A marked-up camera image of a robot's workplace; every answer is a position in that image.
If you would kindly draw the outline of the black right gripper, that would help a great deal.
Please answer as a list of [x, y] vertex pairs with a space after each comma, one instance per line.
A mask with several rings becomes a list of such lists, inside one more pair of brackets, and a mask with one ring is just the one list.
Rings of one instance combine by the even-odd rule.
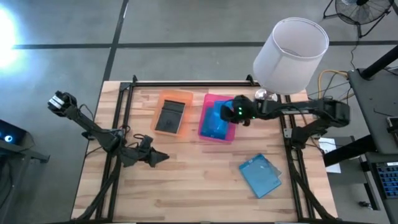
[[226, 122], [249, 126], [251, 120], [257, 118], [256, 103], [244, 95], [235, 96], [233, 100], [225, 101], [224, 105], [229, 109], [221, 109], [220, 118]]

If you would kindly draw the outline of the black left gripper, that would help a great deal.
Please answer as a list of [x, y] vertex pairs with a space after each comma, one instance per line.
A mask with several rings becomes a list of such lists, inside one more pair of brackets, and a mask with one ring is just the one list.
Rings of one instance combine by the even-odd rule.
[[148, 135], [143, 135], [141, 142], [136, 147], [138, 151], [138, 160], [143, 162], [152, 162], [152, 166], [155, 167], [158, 163], [169, 159], [169, 155], [155, 150], [151, 147], [153, 139]]

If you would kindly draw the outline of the pink translucent plastic bin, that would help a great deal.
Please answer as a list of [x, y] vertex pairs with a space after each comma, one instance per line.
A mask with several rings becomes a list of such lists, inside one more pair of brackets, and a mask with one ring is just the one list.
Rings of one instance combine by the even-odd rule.
[[[209, 107], [213, 107], [215, 101], [227, 101], [227, 100], [232, 100], [232, 99], [233, 99], [233, 97], [231, 97], [231, 96], [215, 95], [215, 94], [210, 94], [210, 93], [205, 95], [204, 100], [203, 100], [203, 106], [202, 106], [202, 111], [201, 111], [199, 127], [198, 127], [198, 135], [199, 135], [199, 130], [201, 128], [202, 122], [205, 117], [206, 109]], [[220, 141], [217, 139], [210, 139], [210, 138], [202, 137], [199, 135], [199, 138], [202, 140], [219, 142], [219, 143], [223, 143], [223, 144], [231, 144], [234, 141], [234, 137], [235, 137], [235, 131], [233, 134], [233, 138], [230, 141]]]

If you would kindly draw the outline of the silver lamp base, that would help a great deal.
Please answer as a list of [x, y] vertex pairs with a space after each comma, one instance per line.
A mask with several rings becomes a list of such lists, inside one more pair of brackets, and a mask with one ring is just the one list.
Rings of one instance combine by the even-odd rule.
[[255, 93], [254, 98], [256, 100], [267, 100], [267, 101], [278, 101], [277, 95], [271, 91], [267, 91], [266, 89], [258, 89]]

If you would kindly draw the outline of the orange translucent plastic bin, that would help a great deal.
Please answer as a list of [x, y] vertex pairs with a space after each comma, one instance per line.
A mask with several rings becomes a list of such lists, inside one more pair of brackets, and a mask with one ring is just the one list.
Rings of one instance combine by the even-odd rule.
[[[183, 117], [182, 117], [182, 122], [180, 125], [180, 129], [177, 134], [171, 134], [171, 133], [166, 133], [163, 131], [156, 131], [155, 126], [158, 121], [160, 111], [162, 110], [162, 107], [164, 105], [165, 100], [171, 100], [171, 101], [179, 101], [182, 103], [185, 103], [185, 109], [183, 112]], [[164, 134], [164, 135], [169, 135], [169, 136], [174, 136], [177, 138], [182, 138], [185, 137], [188, 133], [189, 127], [189, 120], [191, 117], [191, 112], [192, 112], [192, 104], [193, 104], [193, 93], [189, 91], [183, 91], [183, 90], [162, 90], [159, 94], [159, 98], [154, 110], [154, 116], [152, 118], [151, 122], [151, 130], [157, 134]]]

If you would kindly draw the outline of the white paper sheet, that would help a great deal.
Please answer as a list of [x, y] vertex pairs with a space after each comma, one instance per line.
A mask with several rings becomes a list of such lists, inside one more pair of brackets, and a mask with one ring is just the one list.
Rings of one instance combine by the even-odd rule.
[[[324, 154], [334, 151], [337, 149], [335, 140], [333, 138], [320, 138], [318, 140], [319, 146]], [[341, 168], [339, 163], [326, 167], [328, 173], [340, 174]]]

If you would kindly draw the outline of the black stand beam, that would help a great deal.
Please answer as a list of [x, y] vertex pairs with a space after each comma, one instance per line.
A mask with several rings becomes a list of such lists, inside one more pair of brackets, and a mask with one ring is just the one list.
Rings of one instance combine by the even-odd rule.
[[338, 146], [334, 151], [325, 153], [323, 161], [326, 167], [341, 161], [363, 155], [367, 152], [377, 152], [376, 145], [371, 135], [355, 140], [345, 146]]

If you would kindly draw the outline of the grey side desk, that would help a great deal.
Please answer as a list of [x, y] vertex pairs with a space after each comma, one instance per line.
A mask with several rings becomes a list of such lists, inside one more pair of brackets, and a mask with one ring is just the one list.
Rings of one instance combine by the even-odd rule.
[[387, 132], [387, 118], [398, 117], [398, 76], [382, 70], [371, 80], [358, 71], [350, 71], [348, 77], [378, 152], [398, 154], [398, 143]]

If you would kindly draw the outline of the black device with blue light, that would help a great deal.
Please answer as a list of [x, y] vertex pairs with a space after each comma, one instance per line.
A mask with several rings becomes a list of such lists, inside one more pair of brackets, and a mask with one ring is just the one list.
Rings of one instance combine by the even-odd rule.
[[0, 119], [0, 158], [28, 156], [47, 163], [50, 156], [33, 150], [35, 141], [31, 133]]

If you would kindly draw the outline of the black slanted pole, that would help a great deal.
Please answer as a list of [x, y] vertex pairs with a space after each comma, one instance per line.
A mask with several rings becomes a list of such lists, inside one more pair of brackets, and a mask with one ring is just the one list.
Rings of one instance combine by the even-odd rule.
[[365, 68], [362, 72], [359, 73], [361, 78], [365, 80], [370, 80], [375, 76], [376, 73], [380, 72], [386, 66], [394, 62], [398, 59], [398, 45], [396, 45], [393, 49], [388, 51], [385, 55], [383, 55], [380, 59], [375, 61], [368, 68]]

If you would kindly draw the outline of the black floor fan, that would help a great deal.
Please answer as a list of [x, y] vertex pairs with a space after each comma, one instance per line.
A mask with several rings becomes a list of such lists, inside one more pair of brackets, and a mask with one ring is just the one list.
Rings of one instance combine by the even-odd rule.
[[357, 37], [367, 36], [390, 12], [395, 0], [331, 0], [323, 19], [338, 17], [357, 28]]

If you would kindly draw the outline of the backlit keyboard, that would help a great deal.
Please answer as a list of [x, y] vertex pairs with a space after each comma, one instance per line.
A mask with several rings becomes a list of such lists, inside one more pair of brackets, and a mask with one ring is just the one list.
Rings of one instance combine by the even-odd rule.
[[398, 162], [376, 163], [376, 170], [385, 197], [398, 198]]

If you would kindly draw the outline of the black metal table frame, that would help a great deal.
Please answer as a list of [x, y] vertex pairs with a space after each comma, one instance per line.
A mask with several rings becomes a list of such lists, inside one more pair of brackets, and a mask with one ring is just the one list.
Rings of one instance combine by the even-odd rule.
[[[152, 119], [163, 90], [193, 96], [189, 118], [180, 137], [158, 134]], [[311, 116], [284, 116], [254, 120], [239, 126], [233, 142], [207, 141], [198, 136], [203, 100], [207, 94], [252, 97], [257, 85], [249, 81], [106, 82], [101, 90], [95, 121], [104, 128], [128, 125], [127, 140], [135, 134], [153, 138], [154, 147], [169, 158], [150, 167], [143, 162], [122, 168], [95, 214], [94, 223], [207, 223], [296, 222], [317, 215], [300, 187], [290, 177], [293, 162], [330, 215], [336, 215], [326, 168], [320, 151], [309, 143], [296, 154], [285, 146], [283, 130], [312, 121]], [[281, 185], [257, 199], [239, 171], [239, 165], [263, 154], [281, 171]]]

